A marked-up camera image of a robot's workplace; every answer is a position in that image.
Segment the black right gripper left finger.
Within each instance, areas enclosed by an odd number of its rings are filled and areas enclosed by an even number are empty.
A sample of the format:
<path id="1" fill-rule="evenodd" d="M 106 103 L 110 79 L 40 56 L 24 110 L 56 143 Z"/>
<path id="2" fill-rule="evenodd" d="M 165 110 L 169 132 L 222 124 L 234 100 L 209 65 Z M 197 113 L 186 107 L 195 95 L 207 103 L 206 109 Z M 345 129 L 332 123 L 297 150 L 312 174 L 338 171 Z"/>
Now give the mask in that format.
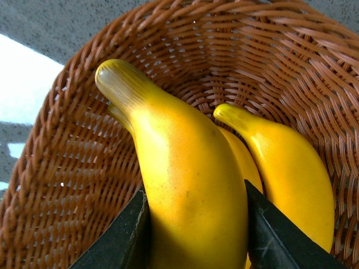
<path id="1" fill-rule="evenodd" d="M 71 268 L 147 268 L 150 212 L 140 188 L 108 229 Z"/>

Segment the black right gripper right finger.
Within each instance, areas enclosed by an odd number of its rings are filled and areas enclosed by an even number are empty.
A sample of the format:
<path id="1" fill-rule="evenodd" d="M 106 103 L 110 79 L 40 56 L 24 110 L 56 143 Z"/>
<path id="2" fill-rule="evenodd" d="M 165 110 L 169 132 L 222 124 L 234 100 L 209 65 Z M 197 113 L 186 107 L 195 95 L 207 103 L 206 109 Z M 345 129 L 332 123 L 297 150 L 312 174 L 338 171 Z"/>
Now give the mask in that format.
<path id="1" fill-rule="evenodd" d="M 248 256 L 252 268 L 345 268 L 305 235 L 247 179 Z"/>

